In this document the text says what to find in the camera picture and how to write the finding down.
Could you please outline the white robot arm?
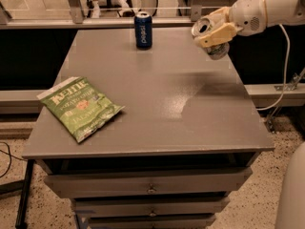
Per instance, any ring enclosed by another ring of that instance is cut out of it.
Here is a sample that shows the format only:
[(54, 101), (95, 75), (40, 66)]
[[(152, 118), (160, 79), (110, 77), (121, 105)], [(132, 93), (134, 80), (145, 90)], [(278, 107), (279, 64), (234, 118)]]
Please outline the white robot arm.
[(192, 36), (197, 46), (210, 48), (237, 35), (251, 36), (277, 25), (304, 24), (304, 0), (237, 0), (198, 19)]

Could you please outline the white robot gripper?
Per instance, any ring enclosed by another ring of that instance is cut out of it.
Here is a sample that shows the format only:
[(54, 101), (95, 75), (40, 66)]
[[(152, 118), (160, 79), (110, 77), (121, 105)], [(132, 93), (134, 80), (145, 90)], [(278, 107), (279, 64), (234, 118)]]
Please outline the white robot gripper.
[(267, 27), (265, 0), (237, 0), (231, 8), (217, 9), (204, 19), (213, 25), (223, 25), (194, 38), (195, 44), (201, 48), (227, 43), (237, 34), (250, 36), (261, 33)]

